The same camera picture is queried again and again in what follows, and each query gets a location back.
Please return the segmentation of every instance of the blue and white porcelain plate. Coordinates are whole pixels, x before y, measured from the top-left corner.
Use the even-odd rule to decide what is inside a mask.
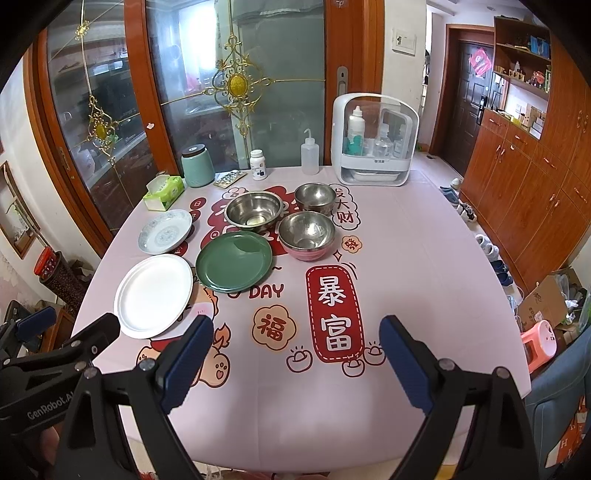
[[[148,255],[160,255],[177,248],[191,229],[193,219],[185,210],[169,210],[146,224],[139,234],[139,249]]]

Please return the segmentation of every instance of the teal canister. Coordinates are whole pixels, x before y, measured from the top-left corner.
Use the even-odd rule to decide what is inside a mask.
[[[193,145],[183,150],[181,163],[185,181],[192,188],[203,187],[213,182],[216,177],[212,158],[203,144]]]

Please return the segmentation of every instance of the blue chair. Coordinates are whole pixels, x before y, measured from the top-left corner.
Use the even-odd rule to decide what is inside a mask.
[[[546,480],[557,469],[544,465],[577,411],[581,395],[586,395],[587,407],[591,406],[591,328],[532,380],[531,393],[524,399],[534,434],[540,480]],[[591,416],[587,418],[585,431],[590,420]]]

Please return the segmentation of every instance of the cardboard box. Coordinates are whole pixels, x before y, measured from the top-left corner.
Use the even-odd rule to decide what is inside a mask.
[[[532,328],[536,322],[548,320],[552,328],[556,328],[564,320],[568,310],[560,287],[554,279],[555,275],[566,275],[569,284],[581,285],[577,274],[571,267],[550,273],[517,307],[517,315],[521,319],[523,331]],[[570,325],[564,326],[570,331]]]

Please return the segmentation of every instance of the metal mixing bowl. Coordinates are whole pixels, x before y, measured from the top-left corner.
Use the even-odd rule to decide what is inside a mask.
[[[330,216],[335,204],[336,193],[332,187],[324,183],[306,183],[296,189],[294,197],[301,210]]]
[[[240,230],[261,232],[272,227],[283,210],[283,200],[271,192],[246,192],[233,199],[224,217]]]
[[[279,224],[279,241],[287,253],[299,260],[323,257],[334,240],[334,223],[318,212],[292,213]]]

